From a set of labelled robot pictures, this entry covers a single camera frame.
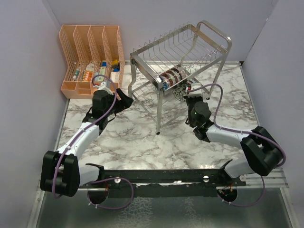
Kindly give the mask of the blue triangle pattern bowl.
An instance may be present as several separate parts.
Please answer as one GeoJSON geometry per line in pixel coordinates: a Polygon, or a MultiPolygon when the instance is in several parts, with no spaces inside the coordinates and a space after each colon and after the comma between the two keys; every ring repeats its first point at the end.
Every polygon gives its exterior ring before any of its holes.
{"type": "Polygon", "coordinates": [[[162,89],[164,91],[168,90],[170,88],[170,82],[169,81],[163,81],[162,83],[162,89]]]}

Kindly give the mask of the pink dotted pattern bowl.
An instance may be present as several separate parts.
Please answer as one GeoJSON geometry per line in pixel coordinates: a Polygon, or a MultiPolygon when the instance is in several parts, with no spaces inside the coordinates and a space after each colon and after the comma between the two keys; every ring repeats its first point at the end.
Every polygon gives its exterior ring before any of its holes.
{"type": "Polygon", "coordinates": [[[173,86],[175,83],[176,83],[176,75],[175,75],[175,71],[169,71],[167,73],[167,76],[168,76],[168,84],[169,84],[169,87],[173,86]]]}

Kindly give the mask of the brown geometric pattern bowl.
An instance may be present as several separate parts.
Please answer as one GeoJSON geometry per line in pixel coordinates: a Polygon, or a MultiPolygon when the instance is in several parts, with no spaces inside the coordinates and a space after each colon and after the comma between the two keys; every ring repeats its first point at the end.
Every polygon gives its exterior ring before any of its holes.
{"type": "Polygon", "coordinates": [[[179,82],[183,79],[183,74],[180,72],[178,68],[174,68],[173,71],[175,72],[176,75],[176,82],[179,82]]]}

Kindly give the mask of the stainless steel dish rack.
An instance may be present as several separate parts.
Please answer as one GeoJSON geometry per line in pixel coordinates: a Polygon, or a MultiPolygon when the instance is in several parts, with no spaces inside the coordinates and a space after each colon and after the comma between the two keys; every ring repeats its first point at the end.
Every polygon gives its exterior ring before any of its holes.
{"type": "Polygon", "coordinates": [[[218,68],[213,79],[217,82],[231,48],[230,36],[203,20],[197,25],[179,26],[132,51],[128,95],[153,119],[156,134],[178,117],[164,110],[165,97],[188,80],[197,81],[197,76],[213,66],[218,68]],[[159,75],[174,68],[180,70],[183,79],[164,91],[159,75]]]}

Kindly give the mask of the red diamond pattern bowl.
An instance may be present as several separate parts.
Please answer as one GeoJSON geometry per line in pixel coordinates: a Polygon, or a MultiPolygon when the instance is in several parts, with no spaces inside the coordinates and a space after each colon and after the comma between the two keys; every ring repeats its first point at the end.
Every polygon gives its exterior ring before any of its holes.
{"type": "Polygon", "coordinates": [[[171,81],[171,75],[167,74],[166,72],[162,73],[159,75],[159,77],[161,78],[161,81],[163,82],[170,82],[171,81]]]}

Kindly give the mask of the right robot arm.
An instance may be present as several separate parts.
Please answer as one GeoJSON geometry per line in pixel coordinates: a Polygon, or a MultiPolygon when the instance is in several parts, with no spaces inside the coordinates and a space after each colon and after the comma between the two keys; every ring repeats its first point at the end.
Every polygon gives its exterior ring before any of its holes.
{"type": "Polygon", "coordinates": [[[218,180],[228,186],[242,175],[256,173],[267,176],[281,162],[285,161],[285,154],[279,149],[269,132],[257,126],[249,132],[241,130],[227,130],[217,127],[210,120],[211,111],[202,97],[184,96],[188,106],[186,124],[192,127],[195,136],[208,143],[222,143],[241,149],[245,155],[242,159],[229,160],[218,171],[218,180]]]}

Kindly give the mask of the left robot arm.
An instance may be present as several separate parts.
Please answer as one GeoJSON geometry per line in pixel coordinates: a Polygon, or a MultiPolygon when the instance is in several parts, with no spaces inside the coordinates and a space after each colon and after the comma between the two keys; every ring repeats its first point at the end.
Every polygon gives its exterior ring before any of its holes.
{"type": "Polygon", "coordinates": [[[103,166],[87,164],[79,166],[79,159],[97,139],[110,122],[110,115],[129,108],[133,99],[117,89],[114,93],[108,89],[94,92],[92,106],[85,114],[79,130],[72,138],[56,151],[47,151],[43,157],[40,188],[51,192],[55,197],[76,194],[78,188],[87,183],[98,188],[104,184],[103,166]]]}

